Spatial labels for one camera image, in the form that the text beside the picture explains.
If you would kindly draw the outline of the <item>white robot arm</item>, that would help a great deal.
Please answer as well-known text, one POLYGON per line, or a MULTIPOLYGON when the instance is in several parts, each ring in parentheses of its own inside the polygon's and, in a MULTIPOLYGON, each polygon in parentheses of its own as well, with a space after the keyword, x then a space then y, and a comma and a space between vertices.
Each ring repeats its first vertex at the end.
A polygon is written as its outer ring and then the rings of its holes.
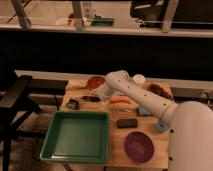
POLYGON ((129 81, 125 70, 108 73, 97 90, 103 101, 115 91, 169 127, 168 171, 213 171, 213 111, 208 106, 196 101, 177 104, 144 90, 129 81))

